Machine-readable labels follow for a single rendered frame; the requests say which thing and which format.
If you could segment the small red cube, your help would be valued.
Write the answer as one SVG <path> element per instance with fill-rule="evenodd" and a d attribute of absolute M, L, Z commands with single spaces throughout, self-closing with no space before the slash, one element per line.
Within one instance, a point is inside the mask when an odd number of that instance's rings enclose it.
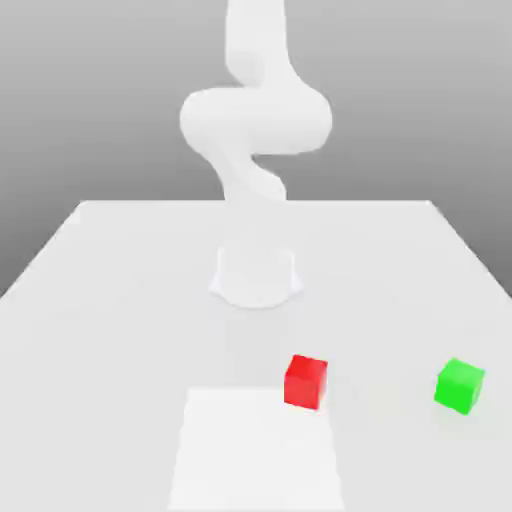
<path fill-rule="evenodd" d="M 327 370 L 327 361 L 294 354 L 284 375 L 284 402 L 318 410 L 325 393 Z"/>

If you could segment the small green cube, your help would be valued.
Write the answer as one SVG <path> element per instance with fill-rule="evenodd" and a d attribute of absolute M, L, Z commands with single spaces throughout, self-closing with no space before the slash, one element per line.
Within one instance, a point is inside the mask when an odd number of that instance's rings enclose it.
<path fill-rule="evenodd" d="M 468 415 L 478 401 L 485 375 L 484 369 L 452 358 L 437 376 L 434 400 Z"/>

